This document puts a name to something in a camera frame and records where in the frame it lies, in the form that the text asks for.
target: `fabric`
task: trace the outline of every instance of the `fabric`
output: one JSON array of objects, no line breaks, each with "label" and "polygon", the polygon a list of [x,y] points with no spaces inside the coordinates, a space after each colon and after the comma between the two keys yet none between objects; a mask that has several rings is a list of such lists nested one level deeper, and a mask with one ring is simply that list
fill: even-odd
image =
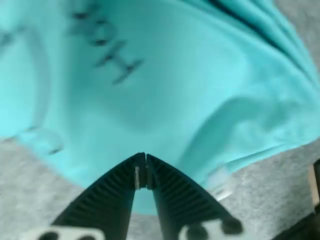
[{"label": "fabric", "polygon": [[0,136],[72,182],[146,152],[206,187],[320,135],[318,73],[272,1],[76,3],[0,3]]}]

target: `turquoise t-shirt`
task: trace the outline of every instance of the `turquoise t-shirt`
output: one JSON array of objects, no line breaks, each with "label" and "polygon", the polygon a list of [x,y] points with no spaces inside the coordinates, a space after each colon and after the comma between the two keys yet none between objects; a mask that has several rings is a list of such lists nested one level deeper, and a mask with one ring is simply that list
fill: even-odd
[{"label": "turquoise t-shirt", "polygon": [[206,187],[320,135],[316,67],[271,0],[0,4],[0,136],[73,183],[146,152]]}]

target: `gray floor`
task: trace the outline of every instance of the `gray floor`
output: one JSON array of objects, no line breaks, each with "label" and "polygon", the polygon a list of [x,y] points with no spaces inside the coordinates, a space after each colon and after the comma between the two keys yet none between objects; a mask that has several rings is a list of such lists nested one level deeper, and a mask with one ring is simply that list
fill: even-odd
[{"label": "gray floor", "polygon": [[[320,1],[278,0],[320,67]],[[234,174],[235,192],[222,201],[255,239],[270,240],[312,211],[307,167],[320,158],[320,140]],[[56,176],[24,149],[0,143],[0,239],[44,226],[82,189]],[[128,239],[162,239],[155,217],[134,215]]]}]

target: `black lettering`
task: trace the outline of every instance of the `black lettering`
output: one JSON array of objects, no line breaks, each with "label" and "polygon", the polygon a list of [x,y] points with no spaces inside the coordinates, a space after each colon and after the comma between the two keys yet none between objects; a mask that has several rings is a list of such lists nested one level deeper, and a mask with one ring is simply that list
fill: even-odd
[{"label": "black lettering", "polygon": [[116,36],[116,28],[105,19],[98,19],[93,22],[92,27],[86,32],[89,43],[95,47],[105,46]]},{"label": "black lettering", "polygon": [[70,0],[68,2],[68,15],[73,20],[73,25],[68,31],[69,34],[87,35],[91,31],[92,23],[90,21],[92,21],[91,19],[93,18],[94,14],[100,9],[101,6],[96,1],[92,1],[86,5],[84,2],[86,1]]},{"label": "black lettering", "polygon": [[117,85],[122,83],[134,70],[136,70],[142,63],[143,60],[135,60],[132,63],[127,63],[119,54],[118,51],[125,46],[125,41],[118,41],[107,54],[103,56],[101,60],[99,60],[95,67],[103,67],[106,63],[112,61],[116,64],[122,71],[123,74],[119,76],[117,79],[112,81],[113,85]]}]

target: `gray carpet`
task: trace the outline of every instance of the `gray carpet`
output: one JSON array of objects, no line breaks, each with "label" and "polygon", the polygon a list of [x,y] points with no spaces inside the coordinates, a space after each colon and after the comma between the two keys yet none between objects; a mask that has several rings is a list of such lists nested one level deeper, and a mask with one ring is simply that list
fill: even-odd
[{"label": "gray carpet", "polygon": [[[279,0],[320,67],[320,1]],[[307,167],[320,158],[320,140],[234,174],[233,195],[222,201],[232,214],[270,240],[312,212]],[[0,239],[16,240],[49,224],[82,189],[71,185],[12,142],[0,144]],[[134,215],[130,240],[162,239],[156,217]]]}]

